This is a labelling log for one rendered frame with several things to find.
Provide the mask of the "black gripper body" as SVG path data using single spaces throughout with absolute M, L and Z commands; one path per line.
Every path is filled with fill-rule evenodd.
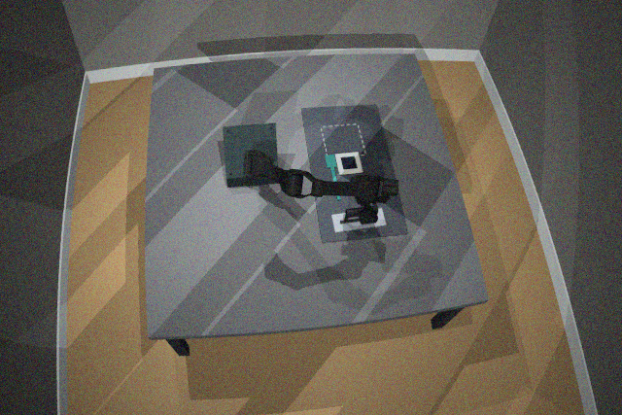
M 357 176 L 353 176 L 351 178 L 351 182 L 356 182 L 356 178 Z M 363 211 L 359 213 L 361 225 L 376 223 L 378 220 L 376 211 L 374 211 L 373 208 L 371 208 L 369 204 L 372 202 L 364 201 L 360 199 L 359 197 L 357 197 L 357 200 L 358 200 L 359 205 L 364 206 Z

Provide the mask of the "white square tile with dark center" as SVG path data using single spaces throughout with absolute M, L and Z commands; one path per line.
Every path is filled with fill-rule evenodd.
M 335 154 L 339 175 L 363 173 L 359 152 Z

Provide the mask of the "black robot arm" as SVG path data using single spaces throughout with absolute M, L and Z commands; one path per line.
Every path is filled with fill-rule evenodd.
M 246 152 L 247 151 L 247 152 Z M 397 196 L 398 180 L 386 179 L 379 175 L 357 175 L 356 182 L 329 182 L 316 179 L 308 171 L 284 170 L 273 164 L 273 158 L 256 149 L 245 151 L 245 174 L 255 177 L 266 176 L 280 184 L 282 192 L 287 196 L 303 198 L 306 196 L 323 197 L 323 195 L 357 196 L 360 199 L 377 203 L 387 203 L 391 196 Z M 311 193 L 303 195 L 303 175 L 312 182 Z

